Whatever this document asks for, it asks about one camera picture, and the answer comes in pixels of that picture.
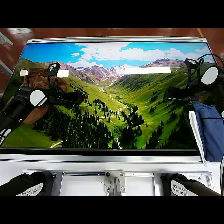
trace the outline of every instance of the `blue cloth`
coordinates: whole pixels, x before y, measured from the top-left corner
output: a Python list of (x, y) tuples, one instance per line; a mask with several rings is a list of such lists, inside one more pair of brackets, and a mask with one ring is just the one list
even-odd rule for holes
[(205, 159), (221, 162), (224, 155), (224, 123), (214, 106), (194, 103)]

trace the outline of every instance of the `screen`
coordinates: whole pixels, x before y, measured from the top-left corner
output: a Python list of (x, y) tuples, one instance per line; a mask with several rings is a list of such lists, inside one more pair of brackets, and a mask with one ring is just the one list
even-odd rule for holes
[[(27, 44), (5, 91), (4, 104), (21, 85), (47, 88), (43, 73), (52, 62), (68, 71), (67, 77), (64, 72), (64, 77), (58, 78), (58, 87), (64, 92), (78, 90), (86, 98), (72, 108), (35, 108), (2, 146), (196, 149), (185, 116), (192, 105), (165, 101), (164, 93), (170, 86), (187, 84), (186, 58), (197, 59), (207, 53), (211, 52), (206, 43)], [(212, 63), (214, 58), (206, 56), (204, 66)]]

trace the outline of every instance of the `blue sky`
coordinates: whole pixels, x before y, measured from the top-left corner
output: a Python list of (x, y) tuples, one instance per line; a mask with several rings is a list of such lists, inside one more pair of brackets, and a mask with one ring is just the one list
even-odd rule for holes
[(74, 67), (140, 66), (157, 59), (196, 59), (210, 53), (206, 43), (115, 42), (28, 44), (21, 57), (34, 62), (59, 61)]

